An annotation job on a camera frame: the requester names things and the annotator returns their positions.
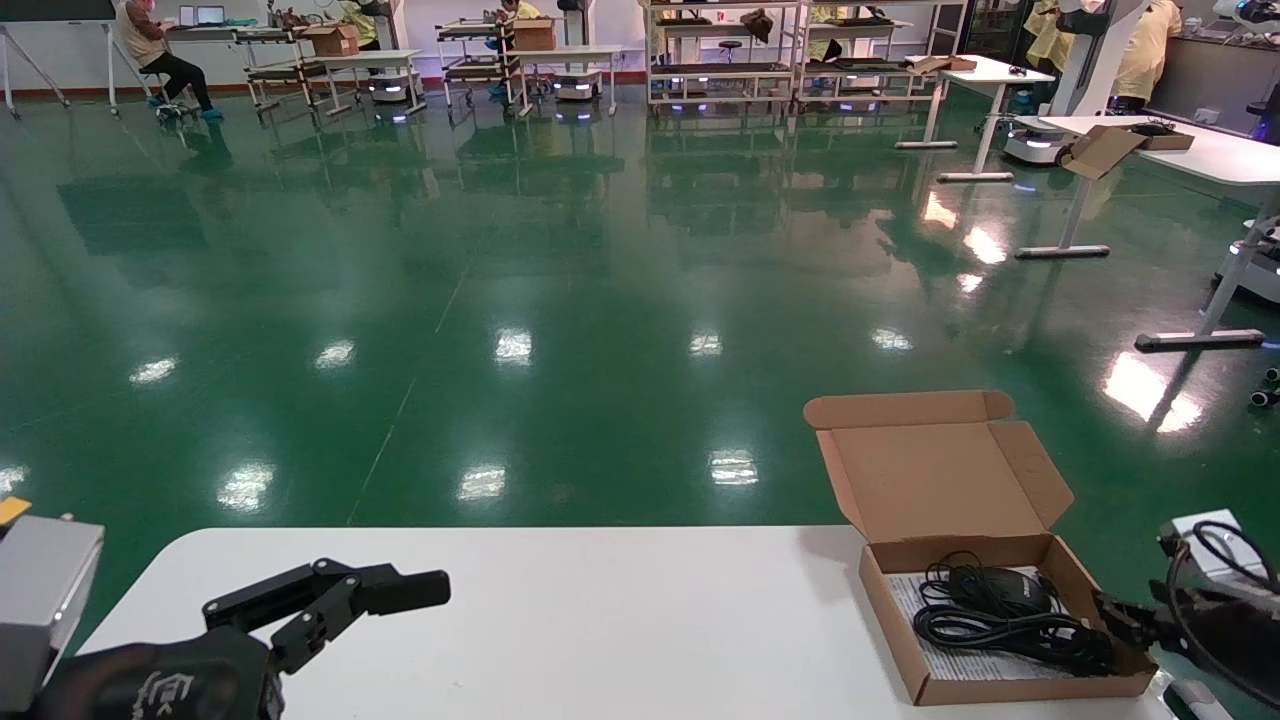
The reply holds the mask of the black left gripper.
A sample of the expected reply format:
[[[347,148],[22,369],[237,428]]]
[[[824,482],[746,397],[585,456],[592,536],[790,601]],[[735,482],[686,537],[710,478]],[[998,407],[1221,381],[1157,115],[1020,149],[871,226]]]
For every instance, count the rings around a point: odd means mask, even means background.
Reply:
[[[73,657],[41,691],[40,716],[279,719],[285,708],[279,673],[297,673],[366,615],[438,607],[451,596],[444,570],[403,575],[390,564],[352,568],[317,559],[210,600],[204,606],[210,632],[202,635]],[[270,651],[244,634],[278,621]]]

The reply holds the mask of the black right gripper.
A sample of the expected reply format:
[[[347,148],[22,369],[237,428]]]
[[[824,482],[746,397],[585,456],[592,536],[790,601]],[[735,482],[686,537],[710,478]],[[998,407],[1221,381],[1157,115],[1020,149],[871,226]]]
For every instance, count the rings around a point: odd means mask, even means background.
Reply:
[[[1204,673],[1257,701],[1276,701],[1279,624],[1271,614],[1216,591],[1152,585],[1155,612],[1106,592],[1094,592],[1100,620],[1138,653],[1152,648],[1178,653]],[[1157,620],[1158,628],[1147,628]]]

